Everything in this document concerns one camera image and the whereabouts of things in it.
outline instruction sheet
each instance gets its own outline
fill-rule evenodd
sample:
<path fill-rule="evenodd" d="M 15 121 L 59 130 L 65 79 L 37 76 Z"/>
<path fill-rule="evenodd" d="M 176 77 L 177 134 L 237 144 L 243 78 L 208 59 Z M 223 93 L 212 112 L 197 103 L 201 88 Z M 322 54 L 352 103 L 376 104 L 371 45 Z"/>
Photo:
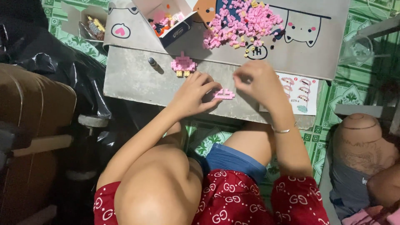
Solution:
<path fill-rule="evenodd" d="M 284 73 L 276 73 L 292 105 L 293 113 L 299 115 L 317 114 L 318 79 Z M 260 112 L 268 112 L 260 105 Z"/>

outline cat face drawing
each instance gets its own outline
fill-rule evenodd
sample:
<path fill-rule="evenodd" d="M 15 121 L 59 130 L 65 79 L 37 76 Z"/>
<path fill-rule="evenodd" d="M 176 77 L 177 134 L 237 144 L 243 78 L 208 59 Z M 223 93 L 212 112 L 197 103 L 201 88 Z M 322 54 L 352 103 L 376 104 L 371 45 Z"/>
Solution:
<path fill-rule="evenodd" d="M 285 28 L 285 41 L 305 42 L 308 47 L 313 47 L 317 42 L 321 28 L 321 17 L 301 12 L 288 12 Z"/>

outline table surface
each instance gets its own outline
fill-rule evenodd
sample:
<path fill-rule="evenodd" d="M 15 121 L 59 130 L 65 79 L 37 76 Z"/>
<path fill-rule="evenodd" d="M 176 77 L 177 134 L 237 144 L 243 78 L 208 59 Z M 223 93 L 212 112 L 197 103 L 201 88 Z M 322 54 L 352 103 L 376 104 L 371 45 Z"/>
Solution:
<path fill-rule="evenodd" d="M 149 57 L 156 60 L 162 72 L 154 70 L 149 65 L 147 62 Z M 172 60 L 173 58 L 168 54 L 110 46 L 104 95 L 166 106 L 185 79 L 176 77 L 176 73 L 170 67 Z M 207 72 L 215 81 L 220 82 L 223 88 L 228 88 L 236 93 L 233 100 L 224 100 L 216 109 L 209 112 L 210 114 L 271 123 L 270 114 L 259 112 L 259 104 L 253 98 L 236 91 L 232 73 L 237 66 L 202 60 L 194 61 L 198 63 L 198 71 Z M 296 119 L 300 129 L 308 129 L 313 126 L 315 116 L 296 115 Z"/>

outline cardboard box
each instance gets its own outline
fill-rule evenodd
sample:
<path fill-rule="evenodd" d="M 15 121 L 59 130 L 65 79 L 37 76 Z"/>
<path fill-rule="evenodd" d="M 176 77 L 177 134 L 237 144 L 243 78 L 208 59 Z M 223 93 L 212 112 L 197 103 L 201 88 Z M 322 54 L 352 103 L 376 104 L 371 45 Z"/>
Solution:
<path fill-rule="evenodd" d="M 88 32 L 84 29 L 83 26 L 79 25 L 79 22 L 83 23 L 85 26 L 88 26 L 88 19 L 86 16 L 91 16 L 96 18 L 106 26 L 107 21 L 107 11 L 99 6 L 89 5 L 86 9 L 80 11 L 72 5 L 69 5 L 65 2 L 61 2 L 61 9 L 66 12 L 68 15 L 68 21 L 63 21 L 61 24 L 61 30 L 77 37 L 83 38 L 86 41 L 89 41 L 93 44 L 93 42 L 103 42 L 102 40 L 96 40 L 90 37 Z"/>
<path fill-rule="evenodd" d="M 152 19 L 154 14 L 160 11 L 174 15 L 181 12 L 184 16 L 177 24 L 172 28 L 164 31 L 159 37 L 159 40 L 164 48 L 174 42 L 176 39 L 184 35 L 187 31 L 192 28 L 192 16 L 197 11 L 192 11 L 192 8 L 186 2 L 186 0 L 132 0 L 135 4 L 144 20 L 148 24 L 149 28 L 154 32 L 148 19 Z"/>

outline bracelet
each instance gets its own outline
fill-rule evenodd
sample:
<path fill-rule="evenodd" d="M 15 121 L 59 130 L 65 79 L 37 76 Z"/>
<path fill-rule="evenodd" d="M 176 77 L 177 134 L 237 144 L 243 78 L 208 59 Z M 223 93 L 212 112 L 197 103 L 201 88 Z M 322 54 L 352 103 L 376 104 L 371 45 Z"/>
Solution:
<path fill-rule="evenodd" d="M 284 134 L 284 133 L 287 133 L 287 132 L 290 131 L 290 129 L 288 129 L 288 130 L 283 130 L 283 131 L 277 131 L 277 130 L 274 129 L 274 126 L 273 126 L 273 125 L 271 125 L 271 127 L 272 127 L 272 130 L 273 130 L 275 133 L 277 133 L 277 134 Z"/>

